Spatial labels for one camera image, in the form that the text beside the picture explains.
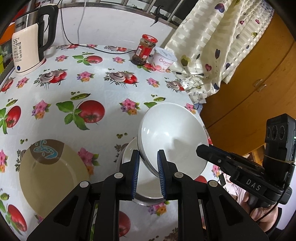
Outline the person's right hand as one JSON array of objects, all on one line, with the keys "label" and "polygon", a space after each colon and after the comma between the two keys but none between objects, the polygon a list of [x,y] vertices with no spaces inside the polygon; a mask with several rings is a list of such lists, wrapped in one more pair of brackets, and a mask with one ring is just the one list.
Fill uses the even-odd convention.
[{"label": "person's right hand", "polygon": [[278,217],[278,206],[272,205],[268,208],[260,207],[251,211],[250,206],[248,205],[249,196],[250,194],[245,192],[243,199],[240,201],[240,205],[250,215],[250,217],[257,222],[260,228],[264,232],[267,232],[275,224]]}]

